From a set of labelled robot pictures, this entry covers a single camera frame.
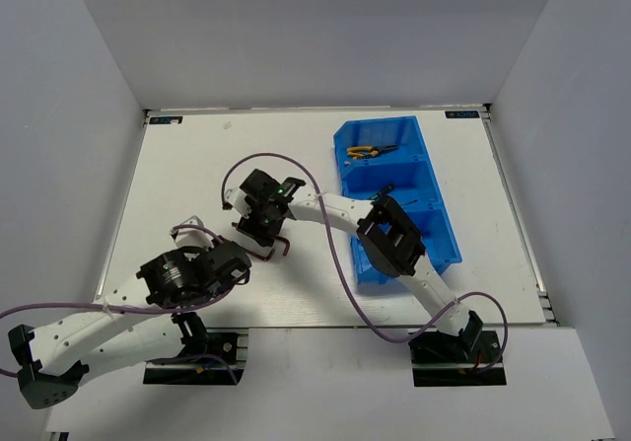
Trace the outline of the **brown hex key short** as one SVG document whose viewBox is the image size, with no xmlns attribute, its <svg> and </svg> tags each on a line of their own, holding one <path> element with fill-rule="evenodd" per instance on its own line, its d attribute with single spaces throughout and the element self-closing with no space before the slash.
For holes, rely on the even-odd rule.
<svg viewBox="0 0 631 441">
<path fill-rule="evenodd" d="M 260 253 L 257 253 L 255 251 L 251 251 L 251 250 L 248 250 L 248 249 L 245 249 L 245 252 L 250 257 L 254 257 L 255 259 L 258 259 L 258 260 L 261 260 L 261 261 L 269 261 L 275 255 L 275 250 L 274 249 L 271 249 L 267 254 L 260 254 Z"/>
</svg>

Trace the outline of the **yellow pliers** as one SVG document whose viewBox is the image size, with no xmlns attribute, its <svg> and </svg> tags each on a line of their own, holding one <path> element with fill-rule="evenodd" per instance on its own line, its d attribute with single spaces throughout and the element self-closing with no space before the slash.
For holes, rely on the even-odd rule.
<svg viewBox="0 0 631 441">
<path fill-rule="evenodd" d="M 384 147 L 379 147 L 379 152 L 381 154 L 389 153 L 389 152 L 397 150 L 398 148 L 399 147 L 397 145 L 388 145 L 388 146 L 384 146 Z"/>
<path fill-rule="evenodd" d="M 353 160 L 364 160 L 377 157 L 381 154 L 381 149 L 377 146 L 356 146 L 346 150 L 347 156 Z"/>
</svg>

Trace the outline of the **green black small screwdriver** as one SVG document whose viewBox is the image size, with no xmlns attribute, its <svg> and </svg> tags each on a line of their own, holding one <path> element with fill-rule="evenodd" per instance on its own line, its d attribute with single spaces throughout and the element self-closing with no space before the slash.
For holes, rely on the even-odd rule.
<svg viewBox="0 0 631 441">
<path fill-rule="evenodd" d="M 383 187 L 382 189 L 380 189 L 379 191 L 375 192 L 374 194 L 372 194 L 369 199 L 374 201 L 379 199 L 380 197 L 384 196 L 384 195 L 388 195 L 391 191 L 394 190 L 394 184 L 388 184 L 385 187 Z"/>
</svg>

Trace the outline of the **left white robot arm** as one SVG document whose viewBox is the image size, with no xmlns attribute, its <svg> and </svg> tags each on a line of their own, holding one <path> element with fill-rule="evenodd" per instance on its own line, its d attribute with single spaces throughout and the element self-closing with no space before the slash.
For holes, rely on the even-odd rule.
<svg viewBox="0 0 631 441">
<path fill-rule="evenodd" d="M 76 305 L 46 326 L 14 327 L 8 339 L 23 398 L 45 409 L 101 375 L 141 362 L 214 359 L 198 312 L 248 282 L 250 268 L 235 243 L 184 246 L 141 265 L 98 303 Z"/>
</svg>

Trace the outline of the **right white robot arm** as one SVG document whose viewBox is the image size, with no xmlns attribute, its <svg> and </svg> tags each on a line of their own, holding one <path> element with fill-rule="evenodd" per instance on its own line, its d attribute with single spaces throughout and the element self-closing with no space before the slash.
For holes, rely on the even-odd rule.
<svg viewBox="0 0 631 441">
<path fill-rule="evenodd" d="M 315 222 L 356 237 L 371 266 L 398 280 L 434 320 L 447 353 L 465 361 L 481 347 L 482 321 L 456 297 L 431 264 L 421 231 L 389 196 L 360 200 L 321 192 L 297 178 L 279 183 L 253 170 L 222 191 L 225 208 L 241 215 L 237 230 L 267 248 L 280 240 L 285 221 Z"/>
</svg>

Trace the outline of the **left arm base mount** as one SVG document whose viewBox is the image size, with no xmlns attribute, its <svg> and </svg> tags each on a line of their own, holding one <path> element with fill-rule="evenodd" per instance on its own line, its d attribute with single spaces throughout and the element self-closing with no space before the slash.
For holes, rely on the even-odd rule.
<svg viewBox="0 0 631 441">
<path fill-rule="evenodd" d="M 245 371 L 248 332 L 207 328 L 196 313 L 171 317 L 179 330 L 177 355 L 148 362 L 143 384 L 236 386 Z"/>
</svg>

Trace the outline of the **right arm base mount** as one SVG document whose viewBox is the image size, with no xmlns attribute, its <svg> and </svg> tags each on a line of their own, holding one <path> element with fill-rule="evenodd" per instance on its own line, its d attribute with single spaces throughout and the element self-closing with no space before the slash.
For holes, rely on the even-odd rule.
<svg viewBox="0 0 631 441">
<path fill-rule="evenodd" d="M 495 331 L 483 331 L 466 355 L 437 331 L 428 331 L 408 342 L 413 385 L 416 388 L 499 387 L 507 385 Z"/>
</svg>

